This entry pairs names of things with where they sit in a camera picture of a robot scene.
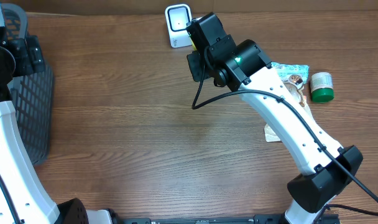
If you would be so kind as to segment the yellow and blue bar packet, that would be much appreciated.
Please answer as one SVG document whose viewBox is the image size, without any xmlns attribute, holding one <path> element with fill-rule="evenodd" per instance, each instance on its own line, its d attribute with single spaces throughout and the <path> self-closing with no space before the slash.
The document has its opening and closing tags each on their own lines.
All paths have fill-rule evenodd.
<svg viewBox="0 0 378 224">
<path fill-rule="evenodd" d="M 197 50 L 197 48 L 196 48 L 196 46 L 195 46 L 195 44 L 194 44 L 194 42 L 193 42 L 193 39 L 192 39 L 192 38 L 190 38 L 190 40 L 191 40 L 191 45 L 192 45 L 192 47 L 193 47 L 193 50 L 194 50 L 194 51 L 196 51 L 196 50 Z"/>
</svg>

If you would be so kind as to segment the teal snack packet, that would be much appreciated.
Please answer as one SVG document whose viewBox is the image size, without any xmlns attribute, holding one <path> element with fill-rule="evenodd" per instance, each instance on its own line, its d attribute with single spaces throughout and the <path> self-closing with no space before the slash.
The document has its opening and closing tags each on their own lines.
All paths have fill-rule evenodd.
<svg viewBox="0 0 378 224">
<path fill-rule="evenodd" d="M 308 81 L 310 68 L 308 65 L 289 65 L 272 62 L 272 66 L 276 69 L 282 81 L 287 81 L 292 75 L 299 76 L 304 83 Z"/>
</svg>

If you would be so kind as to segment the beige Pantree snack bag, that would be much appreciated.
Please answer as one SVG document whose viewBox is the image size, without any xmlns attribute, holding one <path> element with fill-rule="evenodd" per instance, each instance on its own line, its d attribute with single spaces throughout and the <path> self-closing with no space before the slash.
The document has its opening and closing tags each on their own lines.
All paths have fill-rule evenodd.
<svg viewBox="0 0 378 224">
<path fill-rule="evenodd" d="M 283 81 L 283 84 L 286 86 L 290 94 L 294 97 L 295 101 L 301 105 L 311 118 L 313 118 L 310 107 L 307 103 L 307 97 L 303 94 L 307 78 L 307 75 L 280 75 L 280 79 Z M 268 124 L 264 127 L 264 134 L 267 142 L 280 141 L 280 138 Z"/>
</svg>

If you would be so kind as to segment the green lid white jar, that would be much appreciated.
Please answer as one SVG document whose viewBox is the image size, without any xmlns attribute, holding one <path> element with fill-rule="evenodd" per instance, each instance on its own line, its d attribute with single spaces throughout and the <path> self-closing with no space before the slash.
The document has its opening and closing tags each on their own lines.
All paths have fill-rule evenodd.
<svg viewBox="0 0 378 224">
<path fill-rule="evenodd" d="M 334 99 L 333 79 L 328 72 L 318 72 L 310 78 L 311 99 L 315 103 L 327 103 Z"/>
</svg>

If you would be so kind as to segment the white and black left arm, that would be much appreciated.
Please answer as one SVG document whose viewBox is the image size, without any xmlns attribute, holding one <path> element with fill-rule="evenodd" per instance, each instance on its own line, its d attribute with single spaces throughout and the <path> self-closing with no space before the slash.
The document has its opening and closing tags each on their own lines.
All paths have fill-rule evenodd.
<svg viewBox="0 0 378 224">
<path fill-rule="evenodd" d="M 50 149 L 55 77 L 25 11 L 0 2 L 0 223 L 120 223 L 111 209 L 55 203 L 34 166 Z"/>
</svg>

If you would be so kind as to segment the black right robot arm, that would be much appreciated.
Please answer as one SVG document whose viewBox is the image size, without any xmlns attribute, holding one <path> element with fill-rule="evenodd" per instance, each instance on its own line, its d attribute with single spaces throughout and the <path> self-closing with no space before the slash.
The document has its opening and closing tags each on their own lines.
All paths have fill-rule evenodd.
<svg viewBox="0 0 378 224">
<path fill-rule="evenodd" d="M 352 181 L 363 156 L 325 133 L 295 100 L 271 59 L 252 40 L 237 45 L 214 13 L 186 28 L 196 50 L 187 56 L 195 81 L 212 77 L 241 95 L 289 150 L 300 175 L 287 184 L 293 198 L 285 223 L 313 223 L 322 209 Z"/>
</svg>

